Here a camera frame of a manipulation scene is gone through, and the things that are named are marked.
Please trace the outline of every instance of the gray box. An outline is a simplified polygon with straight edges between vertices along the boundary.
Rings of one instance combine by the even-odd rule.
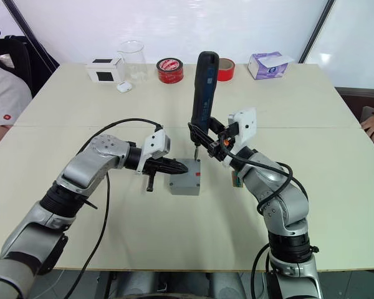
[[[188,172],[171,174],[169,180],[170,193],[173,195],[199,195],[201,185],[201,161],[198,159],[176,159],[188,167]]]

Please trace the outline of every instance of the black cable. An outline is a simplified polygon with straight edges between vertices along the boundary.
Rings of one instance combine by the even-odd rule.
[[[77,152],[78,154],[83,152],[83,150],[89,145],[89,143],[93,140],[94,137],[98,136],[99,134],[101,134],[102,132],[108,130],[108,129],[111,129],[112,127],[116,126],[116,125],[119,125],[121,123],[126,123],[128,121],[142,121],[144,123],[151,123],[152,125],[155,125],[156,126],[156,129],[155,130],[159,130],[159,129],[162,129],[162,125],[159,124],[159,123],[156,123],[155,121],[152,121],[152,120],[146,120],[145,118],[126,118],[124,120],[118,120],[116,121],[115,123],[110,123],[109,125],[103,127],[100,131],[96,132],[93,136],[91,136],[86,142],[85,144],[80,148],[80,150]]]
[[[302,193],[304,194],[304,196],[306,197],[306,199],[309,201],[309,198],[307,197],[306,190],[303,187],[303,185],[300,183],[300,181],[298,181],[296,178],[292,178],[292,181],[294,183],[296,183],[296,185],[298,185],[299,189],[302,191]]]
[[[266,256],[266,273],[269,273],[269,263],[270,263],[270,255],[267,253]]]
[[[255,271],[256,271],[256,265],[263,254],[263,252],[269,247],[269,243],[267,243],[265,246],[262,247],[262,249],[257,253],[254,261],[254,265],[252,266],[252,272],[251,272],[251,296],[252,299],[256,299],[255,295]]]
[[[86,147],[89,145],[89,143],[93,140],[94,137],[98,136],[99,134],[101,134],[102,132],[106,131],[107,129],[110,129],[110,128],[112,128],[112,127],[114,127],[116,125],[119,125],[121,123],[126,123],[128,121],[142,121],[142,122],[145,122],[145,123],[151,123],[152,125],[156,126],[155,130],[160,130],[160,129],[163,128],[161,124],[156,123],[155,121],[146,120],[144,118],[127,118],[127,119],[124,119],[124,120],[118,120],[118,121],[116,121],[114,123],[110,123],[109,125],[103,127],[101,130],[99,130],[93,136],[91,136],[84,143],[84,145],[80,148],[80,150],[77,152],[77,154],[83,152],[83,150],[86,149]],[[98,247],[99,247],[99,245],[101,243],[102,237],[104,235],[105,228],[107,226],[108,211],[109,211],[109,205],[110,205],[110,176],[108,175],[108,173],[106,173],[105,177],[107,178],[107,206],[105,208],[104,223],[103,223],[103,226],[102,226],[102,229],[101,229],[100,237],[98,238],[98,241],[95,244],[95,247],[94,247],[92,253],[89,255],[89,257],[86,260],[83,268],[79,272],[78,277],[76,278],[74,284],[72,285],[72,287],[70,288],[70,290],[68,291],[68,294],[66,294],[66,296],[64,297],[64,299],[68,299],[71,296],[71,294],[74,292],[76,286],[78,285],[78,283],[80,282],[80,279],[82,278],[83,274],[86,271],[87,265],[90,263],[90,260],[93,258],[95,252],[97,251],[97,249],[98,249]]]
[[[70,288],[70,290],[68,291],[68,293],[66,294],[64,299],[68,299],[71,296],[71,294],[74,292],[76,286],[78,285],[78,283],[80,282],[80,279],[82,278],[83,274],[86,271],[87,265],[90,263],[90,260],[92,259],[93,255],[97,251],[97,249],[98,249],[98,247],[101,243],[102,237],[104,236],[105,228],[107,226],[108,212],[109,212],[109,209],[110,209],[110,188],[111,188],[111,186],[110,186],[110,176],[108,175],[108,173],[106,173],[105,177],[107,178],[107,206],[105,208],[104,222],[103,222],[103,225],[102,225],[100,237],[98,238],[98,241],[95,244],[95,247],[94,247],[92,253],[89,255],[89,257],[86,260],[83,268],[79,272],[79,275],[77,276],[74,284],[72,285],[72,287]]]
[[[228,156],[232,157],[233,159],[236,159],[236,160],[238,160],[240,162],[243,162],[243,163],[246,163],[246,164],[250,164],[250,165],[253,165],[253,166],[256,166],[256,167],[268,169],[268,170],[274,171],[275,173],[279,173],[279,174],[282,174],[283,176],[287,177],[287,179],[285,180],[285,182],[277,190],[275,190],[272,194],[270,194],[269,196],[267,196],[265,199],[261,200],[259,202],[259,204],[257,205],[257,207],[256,207],[257,212],[260,213],[260,215],[263,215],[262,207],[265,204],[267,204],[269,201],[271,201],[273,198],[275,198],[276,196],[278,196],[281,193],[281,191],[283,191],[289,185],[289,183],[293,180],[294,177],[293,177],[293,173],[292,173],[292,168],[290,166],[288,166],[287,164],[285,164],[285,163],[277,162],[280,166],[283,166],[283,167],[285,167],[285,168],[288,169],[288,173],[286,173],[286,172],[284,172],[284,171],[282,171],[282,170],[280,170],[278,168],[275,168],[275,167],[272,167],[272,166],[268,166],[268,165],[265,165],[265,164],[262,164],[262,163],[254,162],[254,161],[251,161],[251,160],[244,159],[244,158],[241,158],[239,156],[236,156],[235,154],[233,154],[232,152],[230,152],[226,148],[226,146],[224,145],[224,136],[220,136],[220,147],[222,148],[222,150]]]

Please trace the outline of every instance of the tissue box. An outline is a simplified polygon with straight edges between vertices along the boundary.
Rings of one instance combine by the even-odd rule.
[[[252,54],[248,69],[255,80],[282,77],[288,63],[293,59],[280,52]]]
[[[96,83],[120,83],[125,81],[125,68],[121,58],[95,59],[86,65],[87,72]]]

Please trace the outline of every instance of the white table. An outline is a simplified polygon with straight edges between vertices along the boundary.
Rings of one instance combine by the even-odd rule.
[[[0,143],[0,249],[34,202],[40,200],[80,145],[97,128],[14,127]],[[190,158],[186,128],[167,128],[170,158]],[[151,128],[114,128],[141,145]],[[374,268],[374,146],[360,129],[258,129],[252,147],[291,165],[310,199],[309,236],[320,248],[318,270]],[[257,202],[231,185],[230,169],[201,151],[200,196],[171,196],[167,176],[128,169],[110,172],[107,231],[91,269],[250,270],[267,231]],[[57,268],[81,268],[97,241],[106,184],[90,198],[67,232]]]
[[[147,82],[122,94],[115,84],[93,83],[81,64],[61,65],[16,125],[105,126],[142,117],[186,127],[193,109],[195,65],[185,65],[185,77],[176,84],[160,82],[155,66],[148,68]],[[271,80],[254,80],[246,65],[237,65],[231,81],[218,82],[212,116],[226,122],[228,114],[247,107],[257,108],[259,128],[360,127],[317,65],[291,64],[282,78]]]

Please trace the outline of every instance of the red tape roll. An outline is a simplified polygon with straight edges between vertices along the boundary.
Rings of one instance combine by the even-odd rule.
[[[158,78],[167,84],[179,82],[183,79],[183,63],[176,58],[165,58],[156,64]]]
[[[218,81],[230,80],[234,75],[235,68],[236,68],[236,64],[231,59],[220,58]]]

